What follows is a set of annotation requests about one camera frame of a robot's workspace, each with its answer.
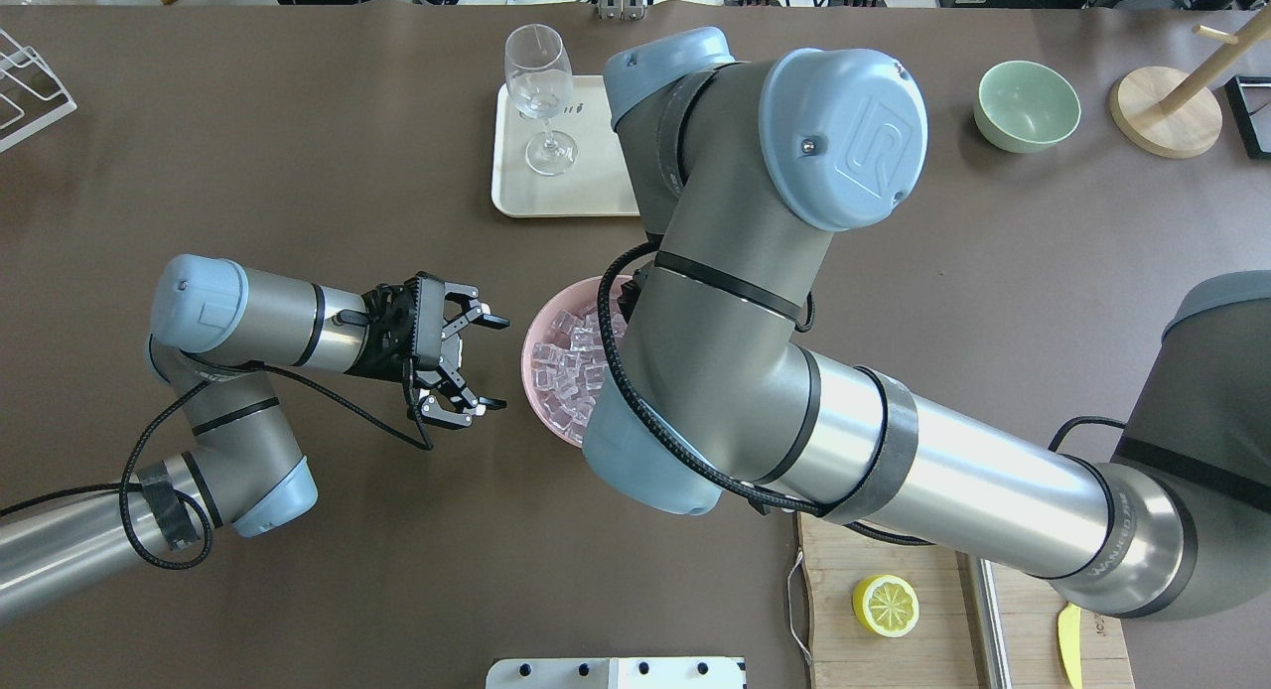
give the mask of light blue plastic cover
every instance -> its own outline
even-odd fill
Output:
[[[1178,314],[1166,325],[1160,333],[1162,339],[1176,324],[1195,314],[1209,311],[1224,305],[1234,305],[1253,300],[1271,299],[1271,269],[1253,269],[1249,272],[1232,272],[1207,278],[1192,287],[1183,297],[1183,304],[1178,306]]]
[[[683,437],[680,441],[693,447]],[[661,511],[703,515],[719,500],[718,486],[689,470],[644,428],[618,393],[608,369],[605,386],[582,437],[582,455],[605,483]]]
[[[235,262],[174,256],[155,287],[150,333],[163,344],[200,353],[220,346],[247,309],[247,272]]]
[[[830,233],[891,215],[927,156],[927,107],[907,70],[869,50],[798,50],[759,100],[759,142],[777,191]]]
[[[309,473],[309,456],[304,456],[259,503],[234,521],[234,530],[244,538],[254,538],[295,520],[316,502],[318,486]]]
[[[618,52],[604,70],[610,127],[618,128],[627,111],[683,75],[732,61],[736,60],[728,52],[728,41],[714,27],[691,29]]]

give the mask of glass stem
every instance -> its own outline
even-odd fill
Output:
[[[543,149],[544,150],[549,150],[549,151],[554,151],[555,147],[557,147],[557,142],[555,142],[555,136],[553,136],[552,119],[550,118],[544,118],[543,119],[543,128],[547,132],[547,137],[543,139]]]

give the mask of pink bowl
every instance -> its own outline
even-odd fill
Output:
[[[614,291],[618,291],[618,287],[620,287],[623,282],[627,282],[628,278],[630,277],[620,275],[618,281],[614,282]],[[582,447],[581,444],[566,436],[548,421],[547,412],[543,409],[544,394],[534,386],[534,362],[531,357],[534,356],[534,344],[549,341],[554,337],[555,333],[552,331],[552,320],[557,318],[561,310],[567,310],[569,314],[582,317],[578,313],[586,309],[588,303],[594,303],[596,300],[596,291],[599,287],[600,277],[591,277],[585,278],[581,282],[574,282],[573,285],[569,285],[568,287],[564,287],[564,290],[557,292],[555,296],[548,300],[548,304],[543,305],[539,314],[534,317],[534,322],[530,323],[530,328],[525,333],[525,343],[521,344],[521,388],[525,389],[525,398],[530,402],[530,408],[534,409],[534,416],[539,417],[543,426],[545,426],[548,431],[554,432],[558,439],[578,449]],[[618,305],[613,305],[613,311],[614,314],[618,314]]]

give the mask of brown table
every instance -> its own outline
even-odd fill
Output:
[[[137,568],[0,629],[0,685],[480,686],[510,656],[726,653],[751,686],[799,686],[783,585],[788,516],[726,501],[697,520],[610,491],[536,426],[520,333],[559,287],[639,242],[632,220],[513,221],[489,201],[502,42],[564,33],[576,72],[718,24],[744,58],[880,47],[918,79],[927,170],[890,220],[843,235],[819,278],[813,350],[1043,442],[1068,417],[1129,413],[1163,323],[1200,278],[1271,266],[1271,168],[1228,118],[1218,146],[1167,161],[1124,140],[1107,88],[1193,66],[1195,20],[1122,11],[735,11],[656,6],[0,10],[80,111],[0,155],[0,505],[113,478],[172,400],[141,346],[164,263],[191,252],[362,291],[417,268],[480,286],[512,331],[468,334],[478,390],[511,400],[419,454],[289,383],[322,491],[257,540],[217,535],[193,572]],[[1031,58],[1085,116],[1035,156],[988,146],[975,81]],[[1271,70],[1267,47],[1240,72]],[[324,379],[402,422],[397,389]],[[1106,456],[1112,435],[1071,441]],[[150,458],[186,450],[172,423]],[[1261,686],[1271,600],[1202,620],[1127,624],[1144,688]]]

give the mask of lemon half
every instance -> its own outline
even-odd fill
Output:
[[[852,591],[852,609],[874,634],[904,637],[918,624],[918,592],[895,575],[874,575]]]

